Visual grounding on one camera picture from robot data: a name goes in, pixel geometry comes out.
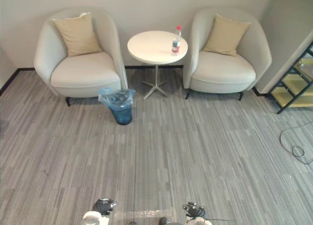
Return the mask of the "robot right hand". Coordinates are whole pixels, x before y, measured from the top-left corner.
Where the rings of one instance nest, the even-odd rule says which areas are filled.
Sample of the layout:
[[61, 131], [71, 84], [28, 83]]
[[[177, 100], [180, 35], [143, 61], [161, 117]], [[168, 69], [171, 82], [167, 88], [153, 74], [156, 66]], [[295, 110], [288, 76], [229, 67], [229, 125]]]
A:
[[186, 216], [189, 218], [203, 218], [207, 219], [207, 214], [203, 206], [199, 206], [196, 202], [188, 202], [184, 204], [183, 209], [186, 211]]

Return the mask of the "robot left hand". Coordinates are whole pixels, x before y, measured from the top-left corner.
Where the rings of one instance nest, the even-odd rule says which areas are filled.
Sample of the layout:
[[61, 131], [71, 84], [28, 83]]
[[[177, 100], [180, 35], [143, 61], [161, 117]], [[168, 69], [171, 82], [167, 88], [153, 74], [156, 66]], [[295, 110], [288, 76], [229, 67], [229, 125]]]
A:
[[95, 202], [93, 209], [99, 212], [102, 216], [104, 216], [110, 215], [110, 213], [114, 210], [116, 206], [117, 202], [115, 202], [114, 200], [108, 198], [101, 198]]

